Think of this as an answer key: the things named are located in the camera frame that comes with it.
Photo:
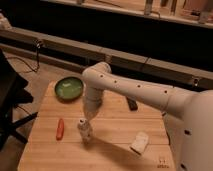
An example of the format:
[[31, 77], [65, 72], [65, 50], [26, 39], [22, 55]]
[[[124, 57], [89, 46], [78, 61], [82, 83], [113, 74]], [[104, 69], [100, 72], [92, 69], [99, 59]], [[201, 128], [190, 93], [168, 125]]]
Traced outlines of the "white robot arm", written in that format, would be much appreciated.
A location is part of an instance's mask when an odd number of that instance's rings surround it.
[[83, 111], [88, 121], [97, 116], [105, 90], [142, 102], [183, 120], [178, 171], [213, 171], [213, 90], [196, 92], [117, 76], [106, 62], [86, 68], [82, 77], [86, 84]]

